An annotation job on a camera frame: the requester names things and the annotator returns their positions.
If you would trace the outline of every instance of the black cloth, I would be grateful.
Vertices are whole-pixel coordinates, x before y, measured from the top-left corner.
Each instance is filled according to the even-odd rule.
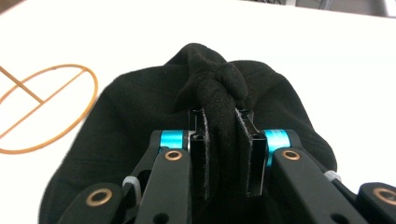
[[[313,129],[290,83],[265,63],[227,62],[189,44],[164,66],[117,77],[98,98],[45,191],[39,223],[56,223],[80,191],[98,182],[121,185],[146,151],[154,130],[187,130],[188,111],[205,111],[215,192],[193,211],[193,223],[276,222],[278,205],[246,201],[238,187],[235,111],[254,111],[258,129],[292,129],[304,148],[336,170],[332,149]],[[264,220],[271,212],[271,220]]]

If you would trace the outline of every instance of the orange circle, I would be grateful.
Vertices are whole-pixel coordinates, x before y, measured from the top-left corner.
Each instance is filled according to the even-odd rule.
[[[0,148],[0,153],[4,153],[4,154],[22,154],[22,153],[28,153],[28,152],[36,151],[36,150],[38,150],[38,149],[40,149],[40,148],[42,148],[42,147],[46,147],[47,145],[49,145],[49,144],[55,142],[56,140],[60,139],[60,138],[63,137],[65,134],[67,134],[68,132],[70,132],[74,127],[76,127],[76,125],[79,124],[79,122],[80,122],[82,119],[85,118],[85,116],[88,114],[88,112],[89,112],[89,111],[91,110],[91,108],[93,107],[93,104],[94,104],[94,102],[95,102],[96,95],[97,95],[97,92],[98,92],[98,80],[97,80],[97,78],[96,78],[95,73],[94,73],[91,69],[89,69],[89,68],[87,68],[87,67],[85,67],[85,66],[79,65],[79,64],[72,64],[72,63],[70,63],[70,64],[60,64],[60,65],[55,65],[55,66],[46,68],[46,69],[44,69],[44,70],[41,70],[41,71],[39,71],[39,72],[36,72],[36,73],[32,74],[31,76],[29,76],[29,77],[25,78],[24,80],[22,80],[21,83],[25,83],[25,82],[29,81],[30,79],[32,79],[32,78],[34,78],[34,77],[37,77],[37,76],[39,76],[39,75],[41,75],[41,74],[43,74],[43,73],[46,73],[46,72],[48,72],[48,71],[55,70],[55,69],[58,69],[58,68],[65,68],[65,67],[76,67],[76,68],[81,68],[82,73],[88,72],[88,73],[90,73],[91,76],[92,76],[93,83],[94,83],[93,95],[92,95],[92,98],[91,98],[91,100],[90,100],[88,106],[85,108],[85,110],[82,112],[82,114],[81,114],[70,126],[68,126],[65,130],[63,130],[61,133],[57,134],[56,136],[52,137],[50,140],[48,140],[48,141],[46,141],[46,142],[44,142],[44,143],[38,144],[38,145],[36,145],[36,146],[34,146],[34,147],[28,147],[28,148],[22,148],[22,149],[13,149],[13,150],[10,150],[10,149],[3,149],[3,148]],[[4,94],[4,95],[0,98],[0,104],[1,104],[12,92],[14,92],[17,88],[18,88],[18,85],[15,85],[15,86],[14,86],[13,88],[11,88],[8,92],[6,92],[6,94]]]

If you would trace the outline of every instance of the metal rivet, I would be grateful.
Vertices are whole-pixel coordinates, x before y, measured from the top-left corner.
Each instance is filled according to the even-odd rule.
[[[95,200],[94,197],[97,196],[98,194],[105,194],[105,196],[100,200]],[[90,207],[96,207],[104,203],[107,203],[112,196],[113,196],[113,192],[110,189],[97,189],[88,196],[85,202]]]
[[[396,205],[396,192],[390,189],[376,188],[373,189],[374,195],[385,203]]]
[[[300,154],[298,154],[297,152],[292,151],[292,150],[284,150],[282,152],[282,155],[284,158],[291,160],[291,161],[297,161],[300,159]]]
[[[168,151],[165,154],[165,158],[169,161],[178,161],[180,160],[182,154],[179,151]]]

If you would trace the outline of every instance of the black garment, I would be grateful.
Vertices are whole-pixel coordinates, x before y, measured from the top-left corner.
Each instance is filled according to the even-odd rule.
[[[294,130],[309,153],[336,170],[332,149],[315,132],[283,76],[265,63],[228,63],[212,49],[189,44],[164,66],[122,75],[106,87],[49,182],[39,223],[56,223],[89,185],[121,185],[146,151],[152,131],[187,130],[188,110],[195,107],[202,107],[207,117],[216,193],[210,203],[193,211],[194,223],[263,221],[268,212],[270,220],[282,219],[276,202],[265,197],[245,201],[235,184],[239,177],[236,107],[254,111],[258,129]]]

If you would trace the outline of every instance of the black fabric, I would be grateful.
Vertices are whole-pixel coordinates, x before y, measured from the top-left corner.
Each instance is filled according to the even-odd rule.
[[[119,76],[106,87],[47,186],[39,223],[56,223],[89,185],[121,185],[147,149],[151,132],[188,129],[188,111],[196,107],[203,108],[207,118],[214,193],[208,202],[193,207],[193,223],[282,219],[275,212],[278,202],[265,197],[246,200],[238,187],[236,107],[253,110],[259,129],[293,129],[309,153],[336,170],[332,149],[315,132],[283,76],[265,63],[227,62],[212,49],[189,44],[164,66]],[[268,211],[272,218],[265,220]]]

